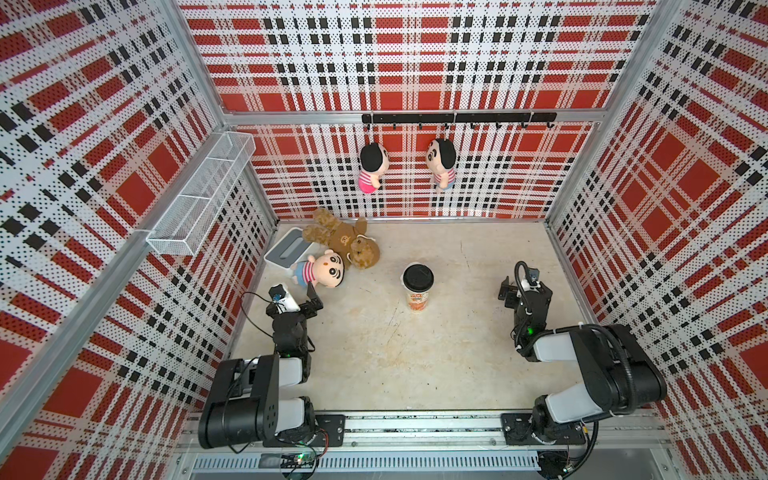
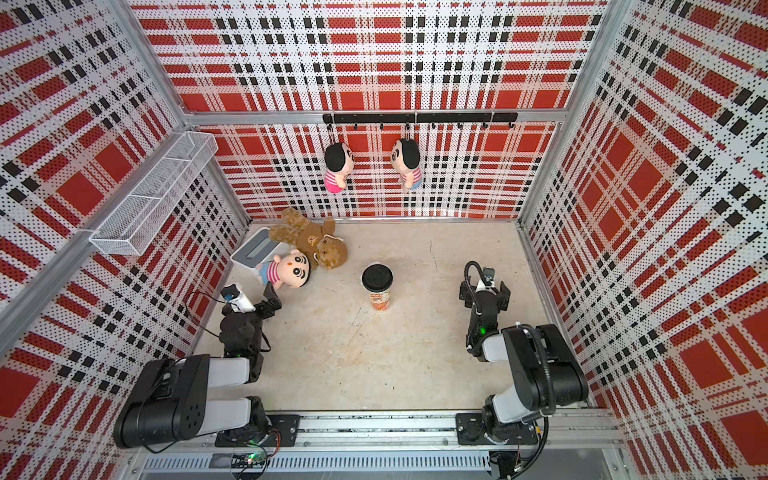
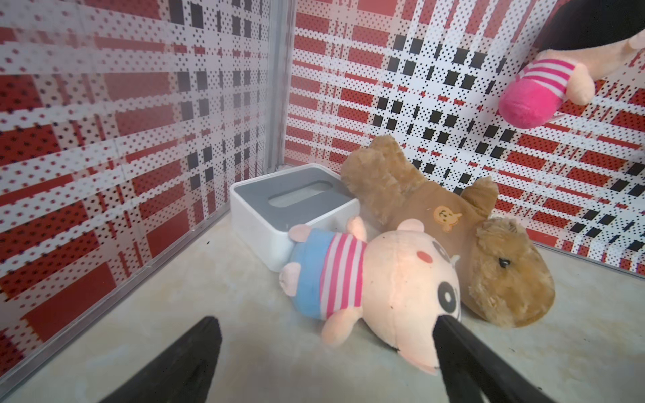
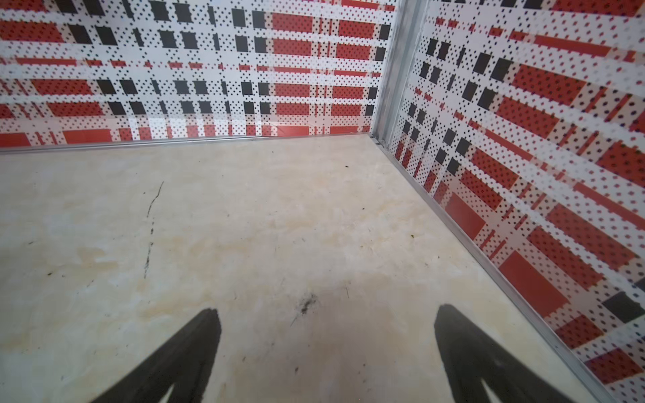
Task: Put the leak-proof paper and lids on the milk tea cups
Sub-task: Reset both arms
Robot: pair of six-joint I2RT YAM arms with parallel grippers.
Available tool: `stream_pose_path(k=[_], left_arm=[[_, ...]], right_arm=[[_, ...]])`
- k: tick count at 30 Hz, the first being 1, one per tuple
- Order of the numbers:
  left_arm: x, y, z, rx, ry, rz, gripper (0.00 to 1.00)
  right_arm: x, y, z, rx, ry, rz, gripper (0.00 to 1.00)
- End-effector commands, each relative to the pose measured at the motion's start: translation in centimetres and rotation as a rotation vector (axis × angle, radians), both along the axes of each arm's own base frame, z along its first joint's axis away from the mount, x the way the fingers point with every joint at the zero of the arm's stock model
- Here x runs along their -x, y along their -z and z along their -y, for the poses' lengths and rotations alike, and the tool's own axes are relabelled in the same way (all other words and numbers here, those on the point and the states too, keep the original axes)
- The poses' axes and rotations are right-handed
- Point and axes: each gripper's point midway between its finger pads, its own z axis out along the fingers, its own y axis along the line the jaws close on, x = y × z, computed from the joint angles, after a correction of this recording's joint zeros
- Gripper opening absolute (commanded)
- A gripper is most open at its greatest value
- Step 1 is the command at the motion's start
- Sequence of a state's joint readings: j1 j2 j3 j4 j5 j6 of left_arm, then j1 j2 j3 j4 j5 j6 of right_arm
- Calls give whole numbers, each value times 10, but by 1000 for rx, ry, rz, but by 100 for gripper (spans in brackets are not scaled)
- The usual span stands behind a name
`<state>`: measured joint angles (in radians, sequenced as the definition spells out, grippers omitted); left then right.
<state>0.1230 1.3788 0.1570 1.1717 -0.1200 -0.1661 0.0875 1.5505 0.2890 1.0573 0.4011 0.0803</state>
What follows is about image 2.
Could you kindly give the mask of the printed paper milk tea cup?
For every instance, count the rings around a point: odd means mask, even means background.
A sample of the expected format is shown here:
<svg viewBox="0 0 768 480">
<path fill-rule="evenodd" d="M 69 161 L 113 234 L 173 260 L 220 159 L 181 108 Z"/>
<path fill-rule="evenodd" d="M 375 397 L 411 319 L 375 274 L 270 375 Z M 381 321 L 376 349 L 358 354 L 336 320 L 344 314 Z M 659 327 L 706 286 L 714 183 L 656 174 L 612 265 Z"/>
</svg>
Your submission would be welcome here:
<svg viewBox="0 0 768 480">
<path fill-rule="evenodd" d="M 371 290 L 366 289 L 367 294 L 369 296 L 369 300 L 371 303 L 371 306 L 376 311 L 385 311 L 389 308 L 390 302 L 391 302 L 391 290 L 385 289 L 385 290 Z"/>
</svg>

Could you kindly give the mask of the black plastic cup lid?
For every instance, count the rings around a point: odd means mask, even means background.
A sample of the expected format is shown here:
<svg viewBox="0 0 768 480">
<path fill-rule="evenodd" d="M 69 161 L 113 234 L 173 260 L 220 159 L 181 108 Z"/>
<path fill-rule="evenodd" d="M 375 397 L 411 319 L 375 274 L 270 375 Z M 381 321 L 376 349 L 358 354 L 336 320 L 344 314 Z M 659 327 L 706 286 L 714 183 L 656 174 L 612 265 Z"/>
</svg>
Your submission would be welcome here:
<svg viewBox="0 0 768 480">
<path fill-rule="evenodd" d="M 369 293 L 383 293 L 392 286 L 394 275 L 384 264 L 373 263 L 367 266 L 361 275 L 361 283 Z"/>
</svg>

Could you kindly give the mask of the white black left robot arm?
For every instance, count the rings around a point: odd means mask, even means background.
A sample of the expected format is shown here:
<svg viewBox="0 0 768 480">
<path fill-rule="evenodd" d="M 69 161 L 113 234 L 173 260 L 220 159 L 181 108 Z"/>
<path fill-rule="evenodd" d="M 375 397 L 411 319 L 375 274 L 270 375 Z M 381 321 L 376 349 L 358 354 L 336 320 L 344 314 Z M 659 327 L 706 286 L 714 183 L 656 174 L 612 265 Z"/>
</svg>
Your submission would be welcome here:
<svg viewBox="0 0 768 480">
<path fill-rule="evenodd" d="M 217 338 L 221 357 L 209 354 L 146 363 L 118 414 L 113 441 L 120 449 L 160 453 L 168 446 L 208 434 L 238 445 L 261 440 L 272 424 L 257 397 L 211 399 L 216 389 L 256 382 L 271 344 L 263 323 L 282 308 L 272 282 L 253 304 L 235 284 L 221 290 L 223 319 Z"/>
</svg>

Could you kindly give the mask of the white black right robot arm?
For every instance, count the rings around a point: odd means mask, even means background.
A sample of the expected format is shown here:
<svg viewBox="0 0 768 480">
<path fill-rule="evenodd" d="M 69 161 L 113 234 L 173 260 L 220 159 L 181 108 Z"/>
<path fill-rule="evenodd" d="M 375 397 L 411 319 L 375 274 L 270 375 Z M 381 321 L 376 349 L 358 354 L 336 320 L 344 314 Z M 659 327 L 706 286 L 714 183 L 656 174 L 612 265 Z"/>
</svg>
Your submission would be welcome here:
<svg viewBox="0 0 768 480">
<path fill-rule="evenodd" d="M 462 446 L 537 445 L 544 437 L 538 420 L 588 397 L 586 377 L 555 325 L 498 326 L 509 298 L 505 285 L 491 281 L 460 285 L 459 299 L 470 310 L 467 352 L 481 362 L 507 364 L 512 382 L 489 396 L 480 412 L 456 416 Z"/>
</svg>

